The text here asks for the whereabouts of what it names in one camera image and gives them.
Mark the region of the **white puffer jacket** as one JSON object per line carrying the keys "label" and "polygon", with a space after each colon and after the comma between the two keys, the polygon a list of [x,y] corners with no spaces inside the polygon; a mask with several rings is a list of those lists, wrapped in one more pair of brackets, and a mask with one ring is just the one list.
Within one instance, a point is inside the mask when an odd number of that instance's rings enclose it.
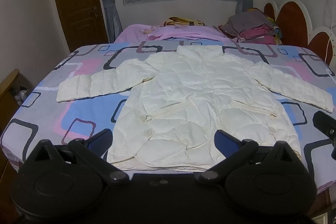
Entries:
{"label": "white puffer jacket", "polygon": [[130,92],[113,128],[107,161],[122,170],[204,170],[224,159],[218,130],[300,154],[298,135],[275,94],[333,111],[330,93],[221,46],[179,46],[59,85],[58,102]]}

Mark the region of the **stack of folded clothes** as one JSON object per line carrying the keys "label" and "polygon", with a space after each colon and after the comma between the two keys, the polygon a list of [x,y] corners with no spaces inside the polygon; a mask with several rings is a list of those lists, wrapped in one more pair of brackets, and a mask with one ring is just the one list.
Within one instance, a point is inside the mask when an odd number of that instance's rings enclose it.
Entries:
{"label": "stack of folded clothes", "polygon": [[282,33],[275,20],[256,8],[229,17],[218,29],[238,43],[282,44]]}

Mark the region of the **patterned grey bed sheet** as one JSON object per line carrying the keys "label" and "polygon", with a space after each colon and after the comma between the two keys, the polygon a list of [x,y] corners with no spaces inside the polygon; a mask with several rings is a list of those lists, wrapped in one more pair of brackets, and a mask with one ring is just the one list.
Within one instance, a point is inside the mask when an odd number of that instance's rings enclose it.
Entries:
{"label": "patterned grey bed sheet", "polygon": [[[127,59],[144,60],[156,52],[175,51],[182,44],[183,40],[153,40],[83,46],[75,50],[30,93],[3,130],[1,147],[12,166],[19,169],[42,139],[65,144],[74,138],[86,139],[105,128],[114,127],[127,93],[58,103],[56,96],[62,81],[115,68]],[[222,42],[222,46],[225,52],[255,63],[264,61],[335,94],[335,71],[311,50],[294,46],[238,44],[229,40]],[[316,108],[285,97],[278,100],[298,133],[303,163],[314,177],[318,190],[325,190],[335,183],[335,161],[331,158],[331,140],[313,125]]]}

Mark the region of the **wooden bedside furniture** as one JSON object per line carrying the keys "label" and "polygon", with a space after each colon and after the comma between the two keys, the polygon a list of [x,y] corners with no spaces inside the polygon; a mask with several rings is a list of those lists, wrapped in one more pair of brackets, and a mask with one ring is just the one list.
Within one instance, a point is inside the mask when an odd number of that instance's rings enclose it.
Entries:
{"label": "wooden bedside furniture", "polygon": [[17,112],[22,98],[19,93],[26,91],[30,93],[30,83],[21,75],[19,69],[15,68],[1,81],[1,133],[4,132],[7,124]]}

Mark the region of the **red and white headboard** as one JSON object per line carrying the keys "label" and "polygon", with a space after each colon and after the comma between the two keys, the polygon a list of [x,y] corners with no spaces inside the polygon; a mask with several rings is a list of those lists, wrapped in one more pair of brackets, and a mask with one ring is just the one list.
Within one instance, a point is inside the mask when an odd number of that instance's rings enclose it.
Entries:
{"label": "red and white headboard", "polygon": [[334,31],[326,26],[313,28],[309,12],[300,0],[287,0],[280,6],[267,2],[264,14],[275,20],[284,45],[307,48],[329,67],[335,67]]}

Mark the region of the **pink blanket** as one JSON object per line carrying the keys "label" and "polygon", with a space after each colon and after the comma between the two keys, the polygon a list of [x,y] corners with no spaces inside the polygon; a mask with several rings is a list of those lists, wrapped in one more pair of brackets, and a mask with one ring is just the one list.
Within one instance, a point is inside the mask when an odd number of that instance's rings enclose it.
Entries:
{"label": "pink blanket", "polygon": [[230,38],[211,26],[150,26],[144,24],[129,25],[114,41],[115,43],[136,43],[153,40],[169,39],[209,39],[219,42],[229,41]]}

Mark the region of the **yellow patterned pillow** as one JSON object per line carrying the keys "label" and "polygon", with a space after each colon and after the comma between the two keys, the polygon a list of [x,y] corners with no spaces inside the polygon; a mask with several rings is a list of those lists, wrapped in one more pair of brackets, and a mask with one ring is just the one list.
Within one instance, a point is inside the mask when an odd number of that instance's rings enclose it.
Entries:
{"label": "yellow patterned pillow", "polygon": [[205,24],[200,20],[180,18],[177,16],[171,16],[168,20],[163,22],[163,27],[165,26],[205,26]]}

